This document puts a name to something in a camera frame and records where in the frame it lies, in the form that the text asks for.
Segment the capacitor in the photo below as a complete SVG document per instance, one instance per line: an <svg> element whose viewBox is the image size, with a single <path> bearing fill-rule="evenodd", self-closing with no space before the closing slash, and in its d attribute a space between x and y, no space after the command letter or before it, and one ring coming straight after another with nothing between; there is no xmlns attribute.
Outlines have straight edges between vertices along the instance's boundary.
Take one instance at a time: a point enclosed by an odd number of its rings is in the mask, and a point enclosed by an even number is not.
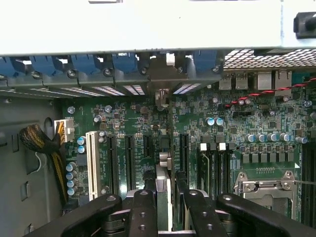
<svg viewBox="0 0 316 237"><path fill-rule="evenodd" d="M288 102L290 100L290 97L287 96L287 95L284 95L284 96L280 96L276 99L276 102L277 103L285 103L285 102Z"/></svg>
<svg viewBox="0 0 316 237"><path fill-rule="evenodd" d="M99 131L99 137L105 137L107 134L108 134L107 131L103 131L103 130Z"/></svg>
<svg viewBox="0 0 316 237"><path fill-rule="evenodd" d="M101 122L102 121L102 117L101 115L96 115L93 119L94 122Z"/></svg>
<svg viewBox="0 0 316 237"><path fill-rule="evenodd" d="M290 141L290 135L283 132L280 134L280 140L284 142L288 142Z"/></svg>
<svg viewBox="0 0 316 237"><path fill-rule="evenodd" d="M250 99L245 99L245 104L246 105L250 105L251 104L251 100Z"/></svg>
<svg viewBox="0 0 316 237"><path fill-rule="evenodd" d="M296 137L295 141L301 144L306 144L307 143L307 138L306 137Z"/></svg>
<svg viewBox="0 0 316 237"><path fill-rule="evenodd" d="M69 164L66 165L66 170L68 172L71 172L71 171L75 170L76 168L77 168L77 165L74 162L70 162Z"/></svg>
<svg viewBox="0 0 316 237"><path fill-rule="evenodd" d="M220 117L216 117L214 119L214 121L215 121L217 126L223 126L224 125L224 120L222 118L220 118Z"/></svg>
<svg viewBox="0 0 316 237"><path fill-rule="evenodd" d="M80 138L77 139L77 144L80 146L84 145L85 142L86 142L85 136L81 136Z"/></svg>
<svg viewBox="0 0 316 237"><path fill-rule="evenodd" d="M218 98L217 97L213 97L212 101L213 101L214 104L217 104L218 103Z"/></svg>
<svg viewBox="0 0 316 237"><path fill-rule="evenodd" d="M77 151L78 151L78 153L80 153L80 154L85 153L85 146L78 146Z"/></svg>
<svg viewBox="0 0 316 237"><path fill-rule="evenodd" d="M257 141L257 142L264 142L264 141L265 141L265 135L263 135L263 134L257 134L257 135L256 135L256 141Z"/></svg>
<svg viewBox="0 0 316 237"><path fill-rule="evenodd" d="M110 113L112 111L112 106L111 105L107 105L106 107L104 107L104 111L106 113Z"/></svg>
<svg viewBox="0 0 316 237"><path fill-rule="evenodd" d="M313 105L313 103L312 103L312 101L310 101L310 100L306 100L306 101L304 101L304 103L303 103L303 106L306 107L306 108L308 108L308 107L310 107L310 106L312 106L312 105Z"/></svg>
<svg viewBox="0 0 316 237"><path fill-rule="evenodd" d="M245 101L244 101L244 100L238 100L238 104L239 104L239 105L244 105L244 104L245 104Z"/></svg>
<svg viewBox="0 0 316 237"><path fill-rule="evenodd" d="M69 113L69 114L74 114L75 113L75 108L74 108L74 106L70 106L70 107L68 107L67 108L67 112Z"/></svg>
<svg viewBox="0 0 316 237"><path fill-rule="evenodd" d="M269 133L267 135L267 140L271 142L276 142L277 141L277 135L275 133Z"/></svg>
<svg viewBox="0 0 316 237"><path fill-rule="evenodd" d="M255 141L255 135L253 135L253 134L247 134L247 135L245 136L245 141L246 141L246 142L254 142L254 141Z"/></svg>
<svg viewBox="0 0 316 237"><path fill-rule="evenodd" d="M76 177L77 177L77 172L75 170L73 170L73 171L71 171L71 172L66 174L66 179L67 180L72 180L72 179L74 179Z"/></svg>
<svg viewBox="0 0 316 237"><path fill-rule="evenodd" d="M213 126L215 124L215 120L213 118L207 118L205 121L208 126Z"/></svg>
<svg viewBox="0 0 316 237"><path fill-rule="evenodd" d="M316 112L312 112L310 116L312 120L316 120Z"/></svg>
<svg viewBox="0 0 316 237"><path fill-rule="evenodd" d="M69 196L73 196L73 195L75 195L75 193L76 193L77 191L78 191L77 186L74 186L73 188L70 188L70 189L67 190L67 194L68 194Z"/></svg>
<svg viewBox="0 0 316 237"><path fill-rule="evenodd" d="M69 180L67 182L67 187L68 188L73 188L77 184L77 181L78 181L77 179Z"/></svg>

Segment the electrolytic capacitor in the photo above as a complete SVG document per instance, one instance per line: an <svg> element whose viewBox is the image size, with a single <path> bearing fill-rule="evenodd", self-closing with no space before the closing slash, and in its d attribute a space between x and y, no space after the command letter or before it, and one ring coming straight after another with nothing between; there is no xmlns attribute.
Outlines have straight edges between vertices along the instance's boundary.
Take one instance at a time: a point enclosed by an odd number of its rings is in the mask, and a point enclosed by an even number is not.
<svg viewBox="0 0 316 237"><path fill-rule="evenodd" d="M77 165L74 162L70 162L69 164L66 165L66 170L68 172L71 172L71 171L75 170L76 168L77 168Z"/></svg>
<svg viewBox="0 0 316 237"><path fill-rule="evenodd" d="M213 118L207 118L205 121L208 126L213 126L215 124L215 120Z"/></svg>
<svg viewBox="0 0 316 237"><path fill-rule="evenodd" d="M276 102L277 103L285 103L285 102L288 102L290 100L290 97L287 96L287 95L284 95L284 96L280 96L276 99Z"/></svg>
<svg viewBox="0 0 316 237"><path fill-rule="evenodd" d="M256 135L256 141L257 141L257 142L264 142L264 141L265 141L265 135L263 135L263 134L257 134L257 135Z"/></svg>
<svg viewBox="0 0 316 237"><path fill-rule="evenodd" d="M103 130L99 131L99 137L105 137L107 134L108 134L107 131L103 131Z"/></svg>
<svg viewBox="0 0 316 237"><path fill-rule="evenodd" d="M271 142L276 142L277 141L277 135L275 133L269 133L267 135L267 140Z"/></svg>
<svg viewBox="0 0 316 237"><path fill-rule="evenodd" d="M73 188L70 188L70 189L67 190L67 194L68 194L69 196L73 196L73 195L75 195L75 193L76 193L77 191L78 191L77 186L74 186Z"/></svg>
<svg viewBox="0 0 316 237"><path fill-rule="evenodd" d="M310 117L312 120L316 120L316 112L312 112Z"/></svg>
<svg viewBox="0 0 316 237"><path fill-rule="evenodd" d="M81 136L80 138L77 139L77 144L80 146L84 145L85 142L86 142L85 136Z"/></svg>
<svg viewBox="0 0 316 237"><path fill-rule="evenodd" d="M69 180L67 182L67 187L68 188L73 188L77 184L77 181L78 181L77 179Z"/></svg>
<svg viewBox="0 0 316 237"><path fill-rule="evenodd" d="M66 179L67 180L72 180L77 177L77 172L76 171L71 171L66 174Z"/></svg>
<svg viewBox="0 0 316 237"><path fill-rule="evenodd" d="M247 135L245 136L245 141L246 141L246 142L254 142L254 141L255 141L255 135L253 135L253 134L247 134Z"/></svg>
<svg viewBox="0 0 316 237"><path fill-rule="evenodd" d="M216 117L214 119L214 121L215 121L217 126L223 126L224 125L224 120L222 118L220 118L220 117Z"/></svg>
<svg viewBox="0 0 316 237"><path fill-rule="evenodd" d="M290 135L283 132L280 134L280 140L283 142L288 142L290 141Z"/></svg>
<svg viewBox="0 0 316 237"><path fill-rule="evenodd" d="M102 117L101 115L96 115L93 119L94 122L101 122L102 121Z"/></svg>
<svg viewBox="0 0 316 237"><path fill-rule="evenodd" d="M307 138L306 137L296 137L295 141L301 144L306 144L307 143Z"/></svg>
<svg viewBox="0 0 316 237"><path fill-rule="evenodd" d="M78 146L77 151L79 154L85 153L85 146Z"/></svg>

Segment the white metal panel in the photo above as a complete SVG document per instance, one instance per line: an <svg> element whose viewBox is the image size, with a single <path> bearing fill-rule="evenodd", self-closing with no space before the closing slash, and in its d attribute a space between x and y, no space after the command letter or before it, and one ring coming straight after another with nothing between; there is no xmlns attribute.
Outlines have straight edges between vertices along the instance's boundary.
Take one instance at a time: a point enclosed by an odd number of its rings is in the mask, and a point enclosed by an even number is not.
<svg viewBox="0 0 316 237"><path fill-rule="evenodd" d="M0 1L0 55L281 46L281 3Z"/></svg>

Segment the motherboard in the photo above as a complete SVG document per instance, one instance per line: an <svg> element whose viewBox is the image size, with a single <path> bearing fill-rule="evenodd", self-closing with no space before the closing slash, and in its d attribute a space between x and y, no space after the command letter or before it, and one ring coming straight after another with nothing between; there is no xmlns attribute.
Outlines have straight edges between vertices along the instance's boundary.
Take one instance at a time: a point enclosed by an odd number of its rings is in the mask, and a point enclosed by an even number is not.
<svg viewBox="0 0 316 237"><path fill-rule="evenodd" d="M82 139L97 131L102 194L125 198L142 189L144 174L155 171L159 156L173 153L174 171L185 171L190 189L212 199L223 192L243 195L300 221L303 146L316 140L316 92L249 93L221 90L217 83L170 95L163 109L146 96L63 100L63 116L75 127L75 141L66 143L67 163L76 164L70 198L80 205L89 201L88 148Z"/></svg>

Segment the wire bundle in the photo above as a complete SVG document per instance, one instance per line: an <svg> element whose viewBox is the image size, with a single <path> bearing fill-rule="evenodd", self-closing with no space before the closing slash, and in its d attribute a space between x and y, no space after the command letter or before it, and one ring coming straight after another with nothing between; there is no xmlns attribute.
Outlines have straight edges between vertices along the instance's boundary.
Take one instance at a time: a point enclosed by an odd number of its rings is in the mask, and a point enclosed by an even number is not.
<svg viewBox="0 0 316 237"><path fill-rule="evenodd" d="M28 149L34 152L44 153L51 158L53 161L61 204L64 205L68 200L68 195L66 189L65 168L59 151L61 144L65 141L64 123L61 122L57 124L55 137L52 140L46 136L38 124L29 125L26 128L21 129L20 139L23 145Z"/></svg>

